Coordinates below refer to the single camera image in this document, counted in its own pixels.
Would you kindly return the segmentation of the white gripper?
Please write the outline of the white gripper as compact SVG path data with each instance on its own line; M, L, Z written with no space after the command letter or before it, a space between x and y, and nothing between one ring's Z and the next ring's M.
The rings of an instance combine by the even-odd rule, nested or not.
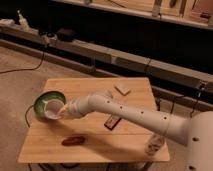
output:
M88 98L76 98L65 104L59 111L59 115L64 117L69 114L74 118L84 117L90 112Z

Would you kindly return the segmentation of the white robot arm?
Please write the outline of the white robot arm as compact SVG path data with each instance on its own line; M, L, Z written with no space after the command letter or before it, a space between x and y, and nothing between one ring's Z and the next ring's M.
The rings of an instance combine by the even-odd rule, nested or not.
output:
M99 92L75 98L60 109L60 113L67 113L72 118L82 118L92 112L118 116L185 146L185 171L213 171L213 111L184 118L134 107Z

